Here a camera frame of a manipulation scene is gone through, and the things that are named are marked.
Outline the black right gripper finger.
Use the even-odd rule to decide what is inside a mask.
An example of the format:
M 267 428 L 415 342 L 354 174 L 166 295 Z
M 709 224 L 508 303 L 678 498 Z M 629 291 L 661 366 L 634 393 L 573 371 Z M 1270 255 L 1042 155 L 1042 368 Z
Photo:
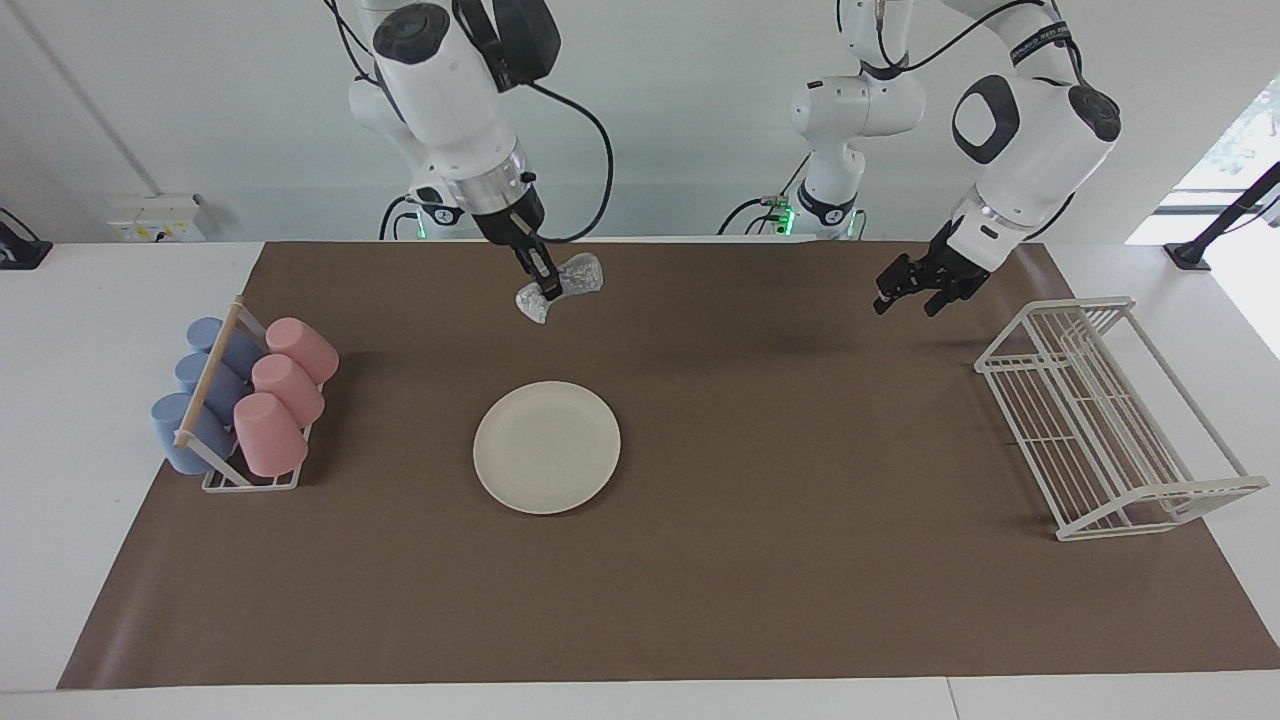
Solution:
M 516 243 L 515 255 L 544 300 L 554 301 L 561 297 L 561 273 L 541 240 Z
M 561 273 L 544 241 L 536 234 L 530 237 L 530 274 L 540 292 L 562 292 Z

